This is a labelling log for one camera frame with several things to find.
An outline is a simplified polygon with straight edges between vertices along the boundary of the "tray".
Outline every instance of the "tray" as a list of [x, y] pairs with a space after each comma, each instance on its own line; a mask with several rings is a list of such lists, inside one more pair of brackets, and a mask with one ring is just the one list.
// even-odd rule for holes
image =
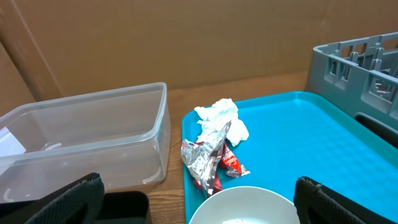
[[[251, 174], [233, 179], [219, 170], [225, 189], [264, 187], [293, 201], [296, 180], [308, 176], [398, 222], [398, 150], [319, 95], [304, 91], [236, 102], [250, 136], [232, 148]], [[192, 111], [182, 139], [201, 132]], [[184, 166], [185, 217], [205, 198]]]

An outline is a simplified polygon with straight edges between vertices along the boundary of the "gray dish rack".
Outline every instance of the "gray dish rack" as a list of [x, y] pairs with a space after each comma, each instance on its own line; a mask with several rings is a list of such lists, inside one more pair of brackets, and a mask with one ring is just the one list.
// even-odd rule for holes
[[317, 46], [306, 91], [398, 147], [398, 32]]

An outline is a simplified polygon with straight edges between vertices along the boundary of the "cardboard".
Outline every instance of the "cardboard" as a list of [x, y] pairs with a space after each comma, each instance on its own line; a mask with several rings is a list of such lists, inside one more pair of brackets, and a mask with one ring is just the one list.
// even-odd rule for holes
[[396, 0], [4, 0], [1, 38], [41, 100], [307, 70], [316, 45], [398, 28]]
[[0, 43], [0, 116], [18, 106], [34, 101], [28, 87]]

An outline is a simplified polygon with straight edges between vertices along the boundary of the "crumpled white paper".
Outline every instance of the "crumpled white paper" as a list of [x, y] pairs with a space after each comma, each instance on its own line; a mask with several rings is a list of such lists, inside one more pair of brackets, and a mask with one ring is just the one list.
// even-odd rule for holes
[[221, 99], [210, 108], [197, 106], [195, 111], [202, 119], [202, 121], [198, 121], [198, 124], [201, 125], [201, 134], [198, 136], [197, 142], [213, 139], [228, 121], [231, 121], [231, 127], [226, 138], [232, 146], [248, 139], [249, 131], [243, 121], [238, 119], [238, 107], [232, 99]]

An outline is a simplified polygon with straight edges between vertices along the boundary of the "white bowl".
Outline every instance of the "white bowl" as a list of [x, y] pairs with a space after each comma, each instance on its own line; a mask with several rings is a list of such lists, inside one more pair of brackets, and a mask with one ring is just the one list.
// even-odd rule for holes
[[243, 220], [250, 224], [300, 224], [294, 204], [283, 196], [259, 187], [233, 187], [206, 200], [190, 224], [222, 224]]

